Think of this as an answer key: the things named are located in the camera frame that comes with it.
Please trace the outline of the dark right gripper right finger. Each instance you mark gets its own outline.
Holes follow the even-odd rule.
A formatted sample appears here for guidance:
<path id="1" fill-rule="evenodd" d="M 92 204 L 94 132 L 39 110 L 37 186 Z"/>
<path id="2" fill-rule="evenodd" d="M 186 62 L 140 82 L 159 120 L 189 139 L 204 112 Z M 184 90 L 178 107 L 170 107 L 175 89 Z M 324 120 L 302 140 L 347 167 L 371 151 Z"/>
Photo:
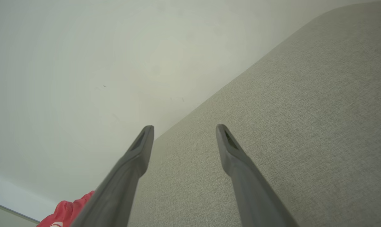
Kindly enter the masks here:
<path id="1" fill-rule="evenodd" d="M 216 126 L 222 168 L 232 180 L 243 227 L 297 227 L 293 216 L 226 125 Z"/>

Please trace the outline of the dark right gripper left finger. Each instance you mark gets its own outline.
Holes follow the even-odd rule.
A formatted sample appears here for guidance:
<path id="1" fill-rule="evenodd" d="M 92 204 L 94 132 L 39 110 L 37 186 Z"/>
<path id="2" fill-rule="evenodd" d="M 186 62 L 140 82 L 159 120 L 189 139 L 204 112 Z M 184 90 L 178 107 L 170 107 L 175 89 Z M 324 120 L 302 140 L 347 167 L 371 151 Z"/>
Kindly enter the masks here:
<path id="1" fill-rule="evenodd" d="M 72 227 L 126 227 L 139 179 L 148 169 L 154 126 L 145 126 L 85 204 Z"/>

